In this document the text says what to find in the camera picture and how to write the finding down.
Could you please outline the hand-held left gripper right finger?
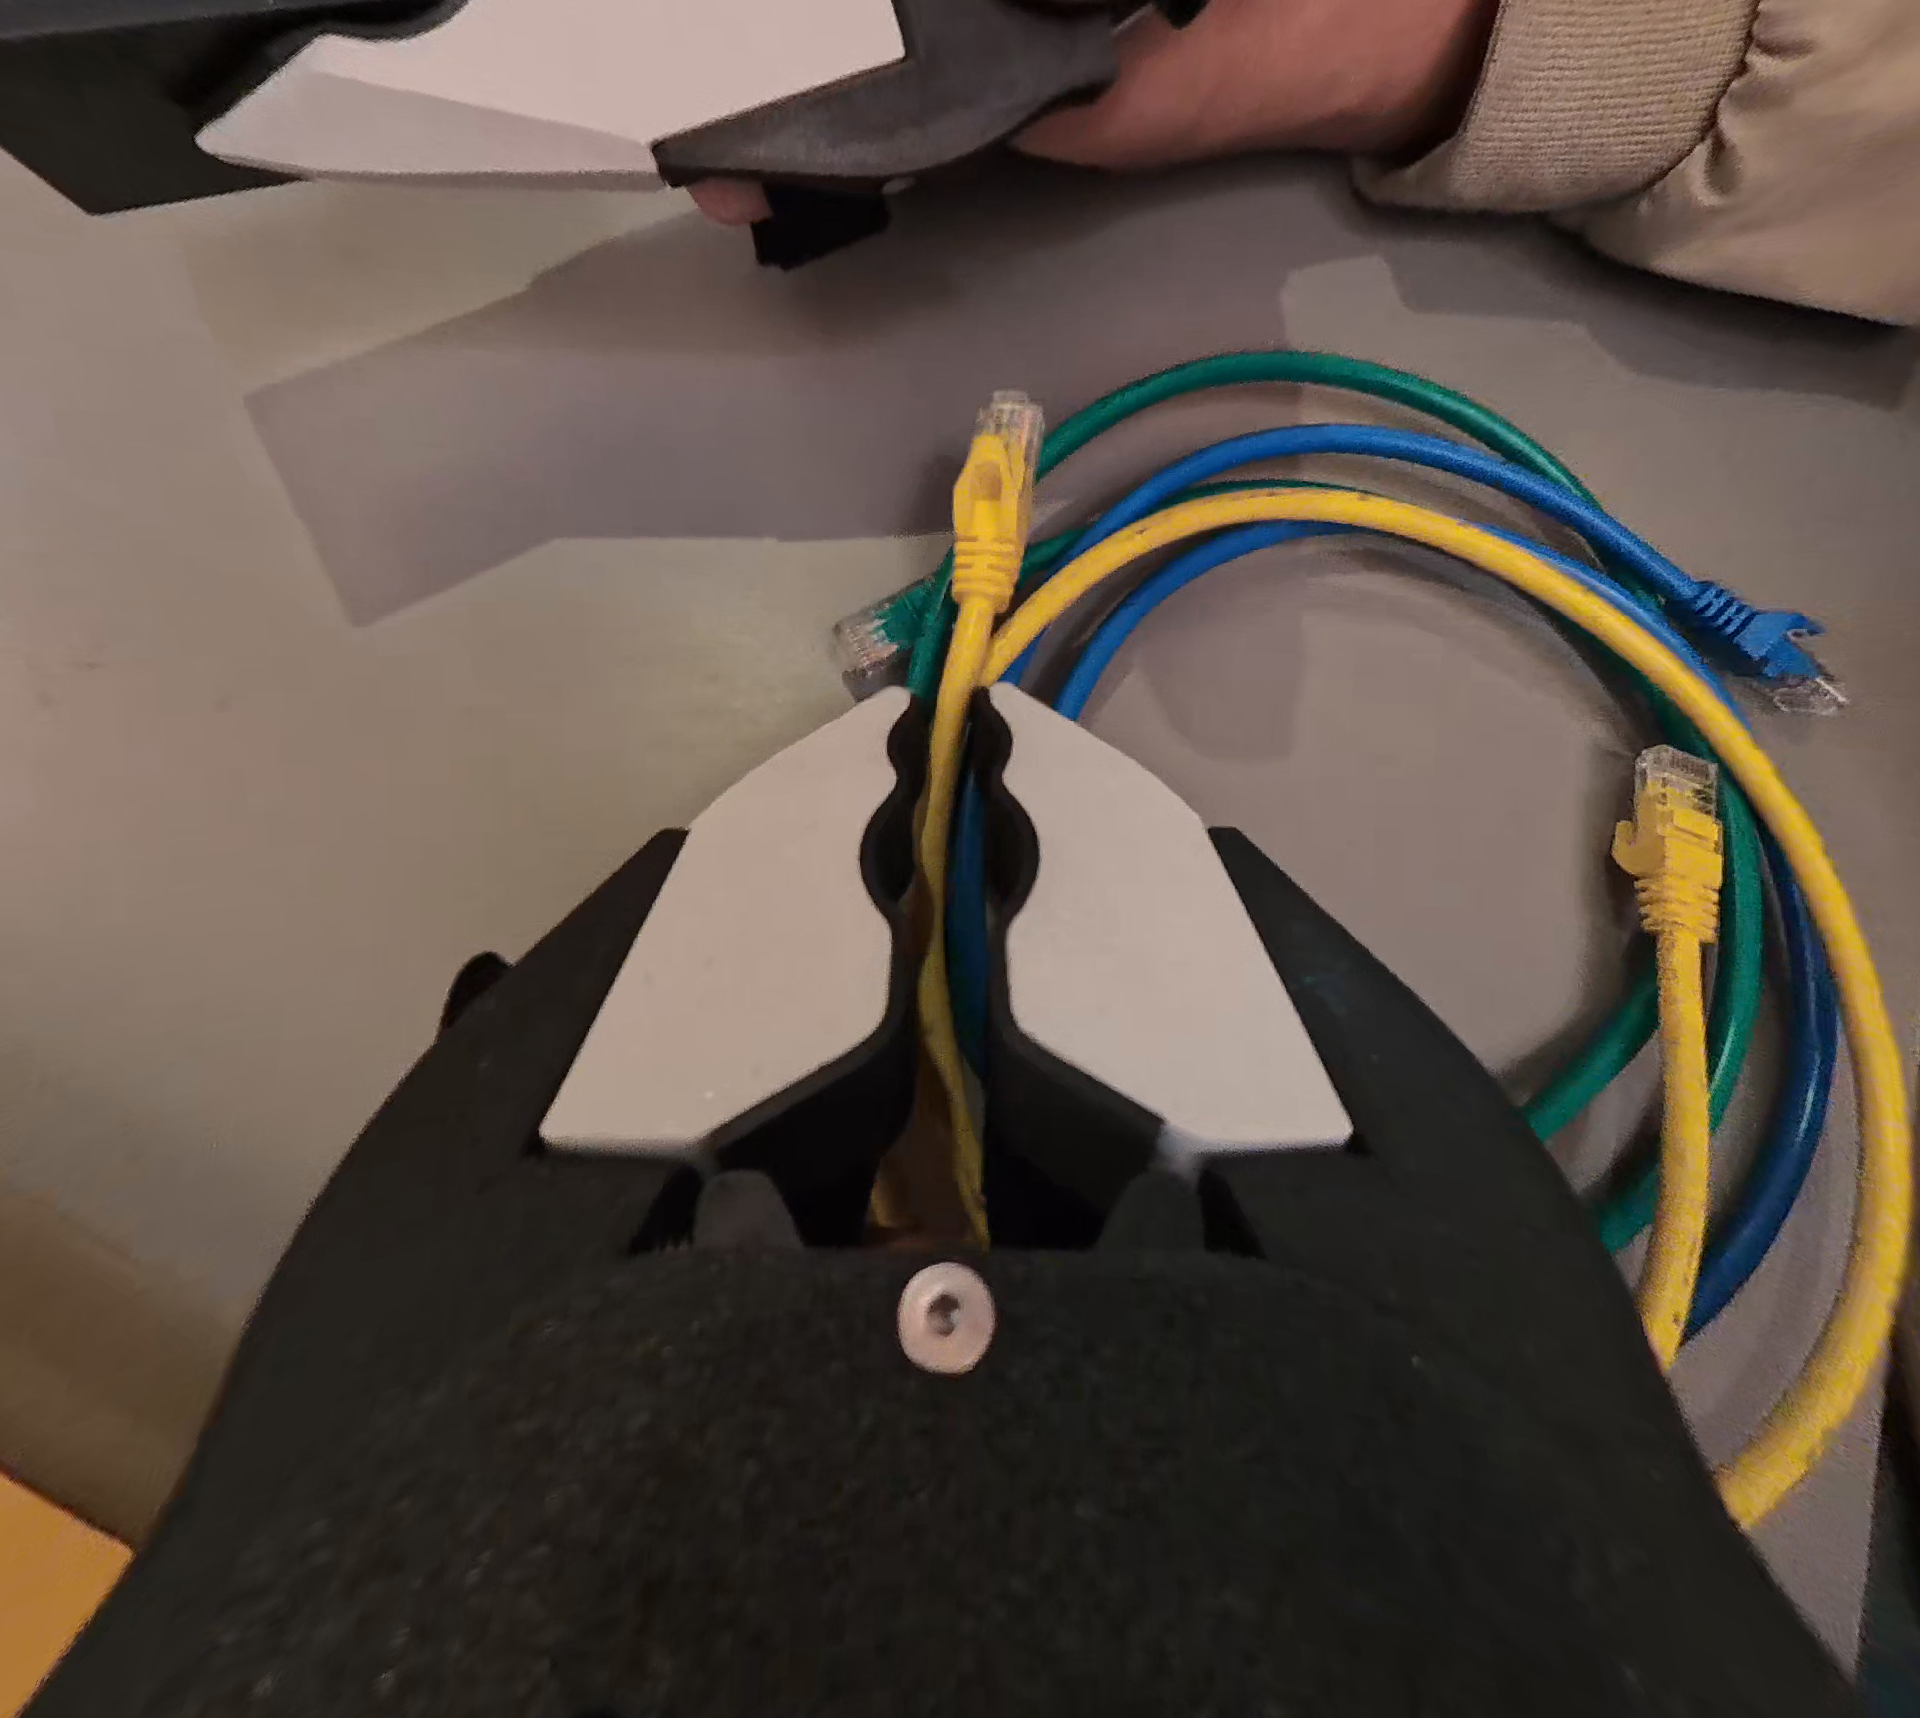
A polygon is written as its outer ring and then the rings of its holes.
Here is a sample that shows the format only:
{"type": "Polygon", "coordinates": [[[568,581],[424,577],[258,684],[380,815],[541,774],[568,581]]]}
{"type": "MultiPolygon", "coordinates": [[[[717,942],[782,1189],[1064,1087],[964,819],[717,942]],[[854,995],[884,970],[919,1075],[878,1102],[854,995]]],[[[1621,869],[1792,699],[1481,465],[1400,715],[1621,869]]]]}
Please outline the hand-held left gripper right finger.
{"type": "Polygon", "coordinates": [[[997,1248],[1080,1250],[1139,1178],[1352,1138],[1206,821],[1009,682],[971,706],[971,985],[997,1248]]]}

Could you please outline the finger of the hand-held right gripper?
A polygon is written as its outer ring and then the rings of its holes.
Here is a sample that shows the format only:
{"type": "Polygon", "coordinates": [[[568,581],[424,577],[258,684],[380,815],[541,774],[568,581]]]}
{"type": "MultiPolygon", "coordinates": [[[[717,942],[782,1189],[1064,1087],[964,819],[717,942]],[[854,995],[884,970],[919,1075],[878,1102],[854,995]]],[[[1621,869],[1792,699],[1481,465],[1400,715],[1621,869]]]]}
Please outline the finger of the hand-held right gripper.
{"type": "Polygon", "coordinates": [[[894,0],[459,0],[309,37],[196,146],[309,179],[652,189],[661,142],[903,55],[894,0]]]}

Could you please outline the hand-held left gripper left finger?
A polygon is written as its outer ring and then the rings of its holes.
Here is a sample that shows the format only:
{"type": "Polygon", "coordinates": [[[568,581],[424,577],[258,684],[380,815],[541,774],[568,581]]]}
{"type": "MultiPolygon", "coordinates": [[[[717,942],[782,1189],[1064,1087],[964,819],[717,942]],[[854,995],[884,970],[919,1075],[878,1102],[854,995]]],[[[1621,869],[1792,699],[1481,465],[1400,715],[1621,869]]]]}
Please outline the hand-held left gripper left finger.
{"type": "Polygon", "coordinates": [[[916,1102],[928,712],[873,691],[678,833],[540,1122],[554,1154],[772,1178],[854,1246],[916,1102]]]}

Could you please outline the person's right forearm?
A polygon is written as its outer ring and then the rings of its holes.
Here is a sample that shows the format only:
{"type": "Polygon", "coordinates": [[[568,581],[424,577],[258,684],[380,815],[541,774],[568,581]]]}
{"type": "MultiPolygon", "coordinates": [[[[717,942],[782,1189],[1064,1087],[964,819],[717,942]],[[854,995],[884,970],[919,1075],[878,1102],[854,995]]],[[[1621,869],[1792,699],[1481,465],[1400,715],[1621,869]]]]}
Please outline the person's right forearm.
{"type": "Polygon", "coordinates": [[[1918,0],[1500,0],[1374,204],[1548,217],[1619,265],[1911,329],[1918,0]]]}

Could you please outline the person's right hand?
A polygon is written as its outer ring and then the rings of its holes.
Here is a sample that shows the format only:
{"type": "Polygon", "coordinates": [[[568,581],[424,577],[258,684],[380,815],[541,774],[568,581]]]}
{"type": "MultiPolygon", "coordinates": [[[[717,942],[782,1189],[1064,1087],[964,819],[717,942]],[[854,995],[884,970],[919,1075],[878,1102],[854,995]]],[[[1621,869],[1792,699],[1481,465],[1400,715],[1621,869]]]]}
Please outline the person's right hand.
{"type": "Polygon", "coordinates": [[[1260,153],[1402,161],[1468,109],[1502,0],[1211,0],[1143,16],[1113,84],[1028,126],[1036,161],[1148,172],[1260,153]]]}

